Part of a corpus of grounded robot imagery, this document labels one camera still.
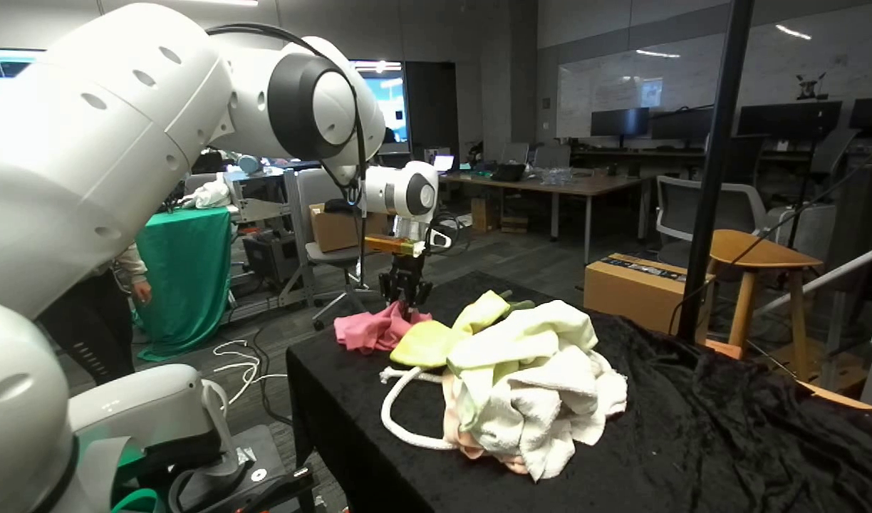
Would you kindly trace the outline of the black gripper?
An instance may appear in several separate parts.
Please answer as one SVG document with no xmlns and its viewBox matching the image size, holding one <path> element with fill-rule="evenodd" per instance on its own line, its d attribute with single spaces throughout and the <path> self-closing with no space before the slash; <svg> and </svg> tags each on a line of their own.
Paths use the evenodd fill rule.
<svg viewBox="0 0 872 513">
<path fill-rule="evenodd" d="M 379 278 L 379 287 L 389 302 L 420 306 L 429 296 L 420 258 L 395 258 Z"/>
</svg>

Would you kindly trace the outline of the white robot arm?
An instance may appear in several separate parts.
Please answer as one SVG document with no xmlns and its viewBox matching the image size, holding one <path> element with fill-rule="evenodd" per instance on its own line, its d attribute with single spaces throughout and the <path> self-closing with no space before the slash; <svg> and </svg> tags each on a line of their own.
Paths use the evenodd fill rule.
<svg viewBox="0 0 872 513">
<path fill-rule="evenodd" d="M 420 245 L 435 171 L 380 169 L 383 119 L 349 59 L 275 25 L 204 30 L 158 4 L 76 25 L 0 89 L 0 513 L 110 513 L 118 457 L 198 440 L 170 504 L 247 478 L 187 364 L 74 396 L 36 317 L 124 252 L 204 149 L 315 161 Z"/>
</svg>

